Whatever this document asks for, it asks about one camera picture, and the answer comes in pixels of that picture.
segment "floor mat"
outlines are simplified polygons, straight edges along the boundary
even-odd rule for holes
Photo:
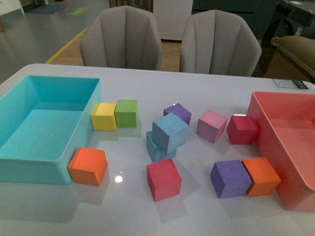
[[[36,8],[32,11],[29,11],[28,13],[35,13],[35,14],[55,14],[56,12],[63,9],[63,6],[59,5],[44,5],[40,6],[39,8]]]

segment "table surface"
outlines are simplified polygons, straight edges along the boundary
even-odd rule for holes
[[[27,75],[100,78],[103,102],[138,100],[139,125],[93,131],[88,147],[105,150],[108,159],[100,187],[0,182],[0,235],[315,235],[315,213],[285,209],[276,192],[218,199],[210,180],[213,164],[259,157],[258,149],[231,145],[226,131],[215,144],[195,134],[208,109],[230,119],[247,112],[255,90],[314,93],[313,84],[278,88],[263,78],[33,64],[4,82],[0,96]],[[187,141],[173,158],[182,189],[155,203],[146,178],[146,132],[174,103],[192,113]]]

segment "plastic bin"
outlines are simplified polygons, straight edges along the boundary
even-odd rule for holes
[[[261,156],[281,178],[283,205],[315,211],[315,94],[255,91],[247,115],[260,127]]]
[[[100,81],[27,76],[0,98],[0,181],[67,184],[93,130]]]

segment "white cabinet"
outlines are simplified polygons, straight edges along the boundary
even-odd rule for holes
[[[0,0],[0,15],[6,14],[11,11],[15,11],[17,9],[21,9],[22,13],[24,14],[24,10],[20,3],[20,0]]]
[[[182,40],[193,0],[153,0],[161,39]]]

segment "turquoise plastic bin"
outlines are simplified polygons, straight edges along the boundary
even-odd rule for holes
[[[99,79],[26,76],[0,98],[0,181],[67,184],[93,130]]]

